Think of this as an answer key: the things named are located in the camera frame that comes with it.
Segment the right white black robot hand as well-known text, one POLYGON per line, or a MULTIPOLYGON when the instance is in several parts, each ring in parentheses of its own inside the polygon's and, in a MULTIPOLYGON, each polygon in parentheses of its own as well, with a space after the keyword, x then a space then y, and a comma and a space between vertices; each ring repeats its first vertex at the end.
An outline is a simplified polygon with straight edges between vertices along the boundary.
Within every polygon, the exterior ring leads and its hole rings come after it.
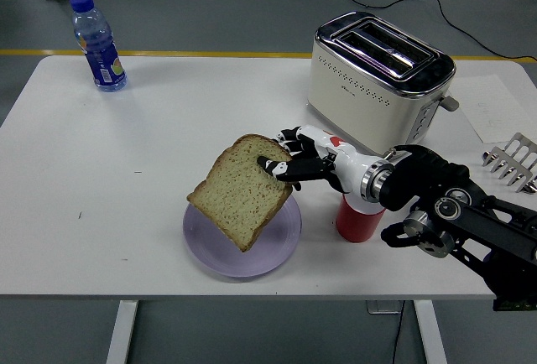
POLYGON ((378 156, 359 153, 336 135, 311 125, 282 130, 276 142, 291 154, 288 162, 260 156, 258 165, 275 179, 292 185, 300 181, 325 179, 343 194, 359 194, 362 179, 378 156))

